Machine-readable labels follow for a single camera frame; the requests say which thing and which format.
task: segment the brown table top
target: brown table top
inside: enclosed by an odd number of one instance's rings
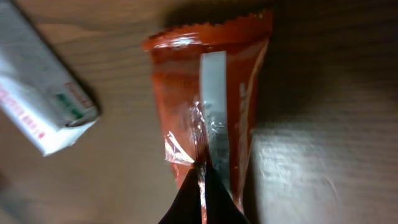
[[[187,1],[18,1],[103,115],[74,146],[43,158],[0,114],[0,223],[160,220],[177,190],[140,43]],[[398,5],[281,0],[275,11],[248,217],[397,223]]]

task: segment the wooden table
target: wooden table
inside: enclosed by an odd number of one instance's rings
[[[183,0],[18,2],[103,115],[46,158],[0,115],[0,223],[157,223],[176,189],[140,43]],[[397,223],[397,3],[281,0],[275,11],[246,214]]]

